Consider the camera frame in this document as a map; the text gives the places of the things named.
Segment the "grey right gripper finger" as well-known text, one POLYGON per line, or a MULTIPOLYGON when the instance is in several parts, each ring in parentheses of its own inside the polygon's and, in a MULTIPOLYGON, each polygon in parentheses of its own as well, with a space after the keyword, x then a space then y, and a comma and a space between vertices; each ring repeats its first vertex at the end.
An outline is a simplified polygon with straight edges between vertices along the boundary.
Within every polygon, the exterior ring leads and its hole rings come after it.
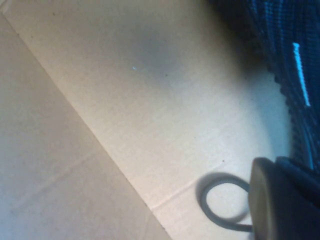
POLYGON ((256 158, 248 204, 256 240, 320 238, 320 175, 302 164, 256 158))

